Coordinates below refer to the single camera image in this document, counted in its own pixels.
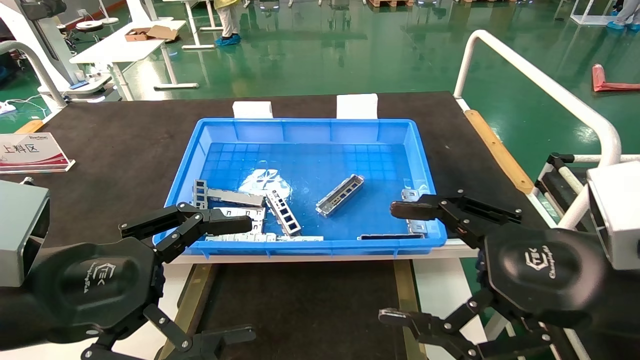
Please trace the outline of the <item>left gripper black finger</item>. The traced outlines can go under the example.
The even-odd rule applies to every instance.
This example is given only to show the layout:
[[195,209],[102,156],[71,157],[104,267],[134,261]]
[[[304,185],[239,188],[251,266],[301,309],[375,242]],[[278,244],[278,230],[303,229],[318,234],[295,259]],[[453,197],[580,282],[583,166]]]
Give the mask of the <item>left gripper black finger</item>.
[[123,239],[138,240],[171,231],[153,248],[158,258],[169,264],[205,235],[241,234],[252,228],[253,220],[248,215],[227,216],[219,209],[199,209],[181,202],[122,223],[119,231]]
[[[167,360],[219,360],[226,346],[256,339],[253,326],[235,326],[218,331],[187,335],[157,305],[147,305],[142,311],[146,319],[173,344]],[[116,335],[102,335],[83,351],[83,360],[136,360],[136,357],[112,351]]]

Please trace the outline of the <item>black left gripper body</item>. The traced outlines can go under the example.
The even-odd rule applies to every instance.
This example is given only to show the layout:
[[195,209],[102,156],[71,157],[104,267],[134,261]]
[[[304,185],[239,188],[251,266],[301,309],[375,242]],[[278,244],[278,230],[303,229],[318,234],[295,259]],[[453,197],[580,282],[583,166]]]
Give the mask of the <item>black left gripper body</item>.
[[1,288],[1,349],[124,339],[146,323],[143,310],[162,288],[162,260],[133,237],[42,248],[22,285]]

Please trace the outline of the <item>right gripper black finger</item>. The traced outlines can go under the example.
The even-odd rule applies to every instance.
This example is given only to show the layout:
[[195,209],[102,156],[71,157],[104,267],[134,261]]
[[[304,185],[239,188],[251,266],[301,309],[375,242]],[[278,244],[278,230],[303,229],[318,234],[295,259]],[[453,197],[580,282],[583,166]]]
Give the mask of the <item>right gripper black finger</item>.
[[[523,321],[526,333],[474,344],[461,330],[487,308],[502,312],[508,321]],[[476,292],[444,319],[430,313],[393,308],[379,310],[378,319],[386,325],[408,328],[418,343],[441,347],[455,360],[514,360],[546,351],[553,344],[551,335],[537,321],[522,316],[496,292]]]
[[485,235],[507,223],[521,224],[522,210],[508,210],[458,193],[423,194],[417,201],[395,201],[391,215],[398,219],[439,220],[469,248],[482,249]]

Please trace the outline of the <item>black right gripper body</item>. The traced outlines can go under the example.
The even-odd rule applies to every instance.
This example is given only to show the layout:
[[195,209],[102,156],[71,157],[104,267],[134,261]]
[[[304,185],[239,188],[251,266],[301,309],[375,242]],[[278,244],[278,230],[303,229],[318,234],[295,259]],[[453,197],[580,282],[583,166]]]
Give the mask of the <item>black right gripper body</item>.
[[483,237],[492,290],[513,312],[568,330],[638,338],[639,271],[615,269],[595,234],[507,223]]

